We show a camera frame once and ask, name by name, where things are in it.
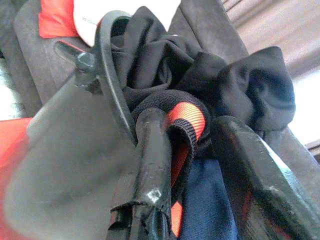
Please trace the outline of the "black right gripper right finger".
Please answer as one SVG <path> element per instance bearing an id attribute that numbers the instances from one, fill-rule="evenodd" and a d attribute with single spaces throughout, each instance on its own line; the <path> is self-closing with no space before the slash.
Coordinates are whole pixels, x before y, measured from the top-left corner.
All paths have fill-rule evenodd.
<path id="1" fill-rule="evenodd" d="M 240 240 L 317 240 L 320 209 L 283 160 L 233 116 L 211 123 Z"/>

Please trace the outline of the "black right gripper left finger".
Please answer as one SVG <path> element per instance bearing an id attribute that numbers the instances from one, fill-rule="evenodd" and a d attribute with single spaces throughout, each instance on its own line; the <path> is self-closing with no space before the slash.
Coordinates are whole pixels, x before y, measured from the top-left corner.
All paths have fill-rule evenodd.
<path id="1" fill-rule="evenodd" d="M 148 108 L 137 118 L 138 143 L 110 208 L 110 240 L 168 240 L 171 235 L 171 144 L 166 114 Z"/>

